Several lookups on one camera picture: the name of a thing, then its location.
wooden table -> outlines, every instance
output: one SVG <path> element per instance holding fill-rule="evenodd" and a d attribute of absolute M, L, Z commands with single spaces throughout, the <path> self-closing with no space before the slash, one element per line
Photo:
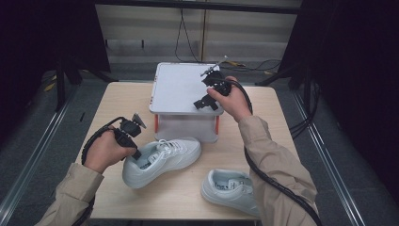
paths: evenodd
<path fill-rule="evenodd" d="M 297 156 L 276 92 L 271 88 L 245 87 L 254 115 L 269 123 L 277 143 Z M 95 131 L 116 117 L 131 119 L 137 112 L 146 123 L 134 141 L 138 147 L 154 141 L 154 116 L 149 110 L 151 83 L 111 83 L 101 100 L 84 144 Z M 140 189 L 127 186 L 121 172 L 123 162 L 109 167 L 97 195 L 92 218 L 106 219 L 257 219 L 240 211 L 207 202 L 200 195 L 203 179 L 212 169 L 249 172 L 244 143 L 237 123 L 227 113 L 220 116 L 219 139 L 203 143 L 199 159 L 185 169 L 166 172 Z"/>

person's left hand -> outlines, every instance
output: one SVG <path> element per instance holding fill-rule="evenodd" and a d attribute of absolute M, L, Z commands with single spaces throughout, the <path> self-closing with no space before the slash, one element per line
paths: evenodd
<path fill-rule="evenodd" d="M 103 173 L 106 168 L 118 163 L 122 158 L 133 155 L 135 148 L 121 147 L 115 140 L 114 131 L 105 131 L 94 140 L 88 149 L 85 167 Z"/>

white box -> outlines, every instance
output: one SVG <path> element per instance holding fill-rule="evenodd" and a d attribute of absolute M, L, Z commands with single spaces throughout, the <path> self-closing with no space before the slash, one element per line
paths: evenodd
<path fill-rule="evenodd" d="M 205 96 L 201 77 L 213 64 L 159 63 L 153 82 L 150 112 L 155 115 L 155 138 L 195 137 L 201 142 L 216 142 L 218 116 L 224 110 L 210 106 L 196 109 L 194 103 Z"/>

black device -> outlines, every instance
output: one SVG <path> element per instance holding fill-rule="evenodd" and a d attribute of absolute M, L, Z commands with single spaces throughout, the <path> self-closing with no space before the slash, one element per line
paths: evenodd
<path fill-rule="evenodd" d="M 207 87 L 213 87 L 216 91 L 218 91 L 223 96 L 227 96 L 231 91 L 231 84 L 224 80 L 224 76 L 220 71 L 214 71 L 213 69 L 205 72 L 206 78 L 202 80 L 202 82 Z M 196 101 L 194 106 L 197 109 L 203 108 L 205 106 L 210 106 L 214 111 L 218 109 L 216 100 L 212 98 L 209 94 L 206 94 L 202 99 Z"/>
<path fill-rule="evenodd" d="M 114 123 L 115 121 L 121 120 L 120 123 L 120 128 L 114 128 L 111 129 L 109 126 Z M 144 124 L 143 120 L 140 119 L 138 114 L 135 113 L 133 116 L 132 120 L 129 121 L 123 117 L 117 117 L 114 120 L 110 121 L 103 127 L 101 127 L 96 133 L 94 133 L 93 136 L 88 140 L 88 142 L 85 144 L 85 147 L 83 148 L 82 151 L 82 164 L 85 164 L 86 162 L 86 157 L 88 155 L 88 149 L 91 147 L 93 144 L 94 140 L 96 138 L 100 137 L 105 131 L 108 130 L 113 130 L 115 134 L 115 140 L 118 142 L 118 144 L 122 147 L 132 147 L 137 149 L 137 145 L 132 141 L 131 137 L 136 137 L 137 135 L 141 134 L 141 128 L 147 128 L 146 125 Z M 133 158 L 137 160 L 141 156 L 141 152 L 137 150 L 135 154 L 133 155 Z"/>
<path fill-rule="evenodd" d="M 214 73 L 213 70 L 208 70 L 206 73 L 208 73 L 209 76 L 209 80 L 208 76 L 202 81 L 204 82 L 207 86 L 212 86 L 215 84 L 217 84 L 217 86 L 220 88 L 223 86 L 224 89 L 220 89 L 220 93 L 222 95 L 229 95 L 230 91 L 231 91 L 231 85 L 235 85 L 237 88 L 239 88 L 243 94 L 244 97 L 246 98 L 247 101 L 247 105 L 248 105 L 248 109 L 250 111 L 250 113 L 253 113 L 253 109 L 252 109 L 252 103 L 249 100 L 249 96 L 247 95 L 247 92 L 244 90 L 244 88 L 241 86 L 241 84 L 239 84 L 236 81 L 233 80 L 229 80 L 229 79 L 223 79 L 221 77 L 222 74 L 220 72 L 217 72 L 218 74 Z M 212 98 L 212 102 L 211 103 L 204 103 L 204 99 L 205 101 L 208 101 L 208 99 L 206 99 L 207 97 L 204 96 L 201 100 L 197 101 L 194 103 L 198 105 L 198 103 L 200 105 L 215 105 L 215 100 Z M 304 200 L 302 199 L 300 196 L 297 196 L 292 190 L 290 190 L 290 188 L 281 185 L 279 182 L 275 181 L 273 178 L 267 176 L 266 173 L 264 173 L 263 171 L 261 171 L 256 164 L 253 162 L 253 160 L 250 158 L 248 152 L 247 152 L 247 148 L 244 147 L 244 155 L 246 157 L 246 160 L 250 166 L 250 168 L 265 182 L 267 182 L 268 184 L 270 184 L 272 187 L 274 187 L 275 189 L 277 189 L 278 191 L 280 191 L 281 193 L 283 193 L 284 195 L 286 195 L 287 197 L 289 197 L 290 199 L 292 199 L 294 202 L 296 202 L 299 206 L 301 206 L 310 216 L 311 218 L 314 220 L 314 222 L 316 223 L 317 226 L 321 226 L 322 222 L 320 220 L 320 218 L 318 217 L 317 213 L 314 211 L 314 209 Z"/>

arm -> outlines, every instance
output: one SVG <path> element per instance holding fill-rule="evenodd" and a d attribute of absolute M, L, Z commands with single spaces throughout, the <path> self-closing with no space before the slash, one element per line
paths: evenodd
<path fill-rule="evenodd" d="M 267 122 L 252 116 L 241 90 L 233 86 L 227 97 L 213 89 L 207 91 L 238 122 L 248 154 L 256 166 L 314 208 L 317 192 L 308 171 L 286 148 L 271 139 Z M 250 177 L 263 225 L 315 225 L 311 216 L 289 197 L 264 182 L 253 171 Z"/>
<path fill-rule="evenodd" d="M 56 200 L 37 225 L 73 225 L 88 207 L 103 180 L 103 172 L 136 149 L 123 148 L 106 131 L 88 149 L 85 166 L 73 163 L 56 188 Z"/>

